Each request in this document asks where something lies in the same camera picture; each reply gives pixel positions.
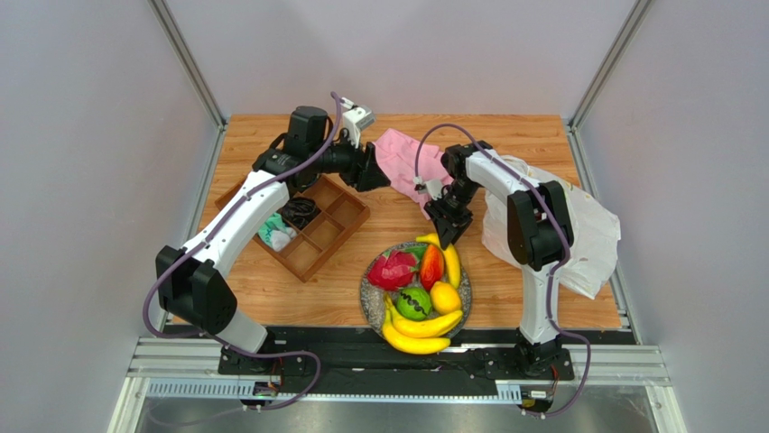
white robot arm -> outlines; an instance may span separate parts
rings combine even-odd
[[[256,159],[242,188],[214,220],[181,249],[165,246],[158,253],[155,262],[161,308],[220,341],[251,353],[259,350],[267,331],[237,307],[237,299],[225,281],[259,227],[294,192],[306,189],[321,173],[338,173],[358,191],[390,185],[376,165],[375,146],[360,146],[360,131],[374,122],[371,110],[345,98],[339,102],[340,123],[351,130],[334,126],[327,131],[331,122],[325,111],[298,107],[287,133],[278,136]],[[339,115],[342,106],[348,111]],[[339,138],[330,145],[338,129]],[[321,148],[325,150],[312,157]]]
[[[502,160],[487,143],[479,142],[479,145],[484,152],[479,152],[473,144],[455,145],[445,151],[441,163],[454,180],[447,188],[431,185],[432,181],[428,180],[421,190],[431,195],[431,201],[424,208],[435,225],[441,246],[445,247],[456,243],[472,222],[468,205],[479,187],[506,203],[507,242],[523,272],[523,317],[519,331],[525,341],[520,346],[526,346],[525,355],[530,358],[526,362],[532,366],[532,372],[538,372],[548,358],[560,350],[559,332],[553,322],[557,323],[558,312],[560,271],[557,264],[564,257],[564,251],[544,209],[529,188],[534,187],[545,198],[571,245],[573,232],[565,193],[560,183],[541,183],[530,178]],[[500,167],[499,162],[516,176]],[[549,293],[547,284],[551,273],[554,273],[553,289]]]

lime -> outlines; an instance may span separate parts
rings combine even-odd
[[[398,293],[398,312],[410,320],[424,320],[432,311],[430,293],[420,287],[410,287]]]

white enclosure wall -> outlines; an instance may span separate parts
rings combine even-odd
[[[0,431],[105,431],[217,129],[144,1],[0,5]]]
[[[658,0],[581,134],[692,432],[766,431],[769,3]]]
[[[170,0],[225,115],[329,106],[377,113],[570,116],[633,0]]]

banana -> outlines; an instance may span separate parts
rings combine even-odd
[[[462,267],[459,264],[459,254],[457,254],[457,249],[454,248],[454,245],[449,244],[449,247],[445,250],[440,248],[440,240],[437,233],[419,236],[416,238],[416,242],[433,244],[443,252],[443,258],[446,259],[446,273],[449,275],[449,284],[454,286],[454,289],[458,289],[459,283],[462,281]]]
[[[448,338],[412,338],[401,334],[393,327],[390,309],[384,311],[382,335],[392,347],[412,355],[437,354],[451,343]]]
[[[459,321],[462,320],[463,315],[462,310],[459,310],[451,312],[446,316],[440,316],[439,318],[416,322],[401,316],[401,313],[395,308],[393,301],[387,294],[384,295],[384,303],[390,309],[395,330],[405,336],[412,336],[414,338],[442,336],[453,329]]]

lemon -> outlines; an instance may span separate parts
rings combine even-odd
[[[441,315],[462,309],[462,299],[459,292],[447,282],[436,281],[430,290],[432,307]]]

